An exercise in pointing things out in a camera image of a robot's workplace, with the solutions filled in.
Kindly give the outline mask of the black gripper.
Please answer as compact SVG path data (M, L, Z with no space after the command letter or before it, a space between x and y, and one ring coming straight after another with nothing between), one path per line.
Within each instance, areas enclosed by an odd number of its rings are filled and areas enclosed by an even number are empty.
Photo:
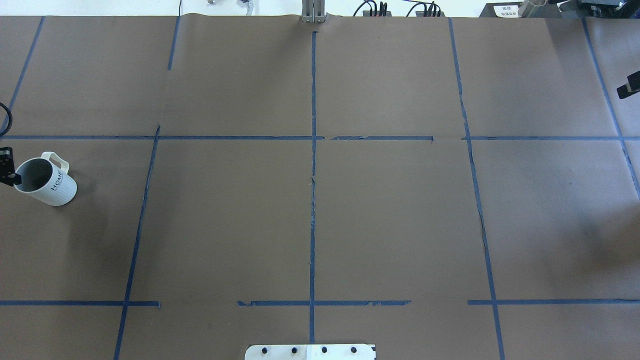
M22 184L21 175L14 173L13 148L11 146L0 148L0 182L10 187Z

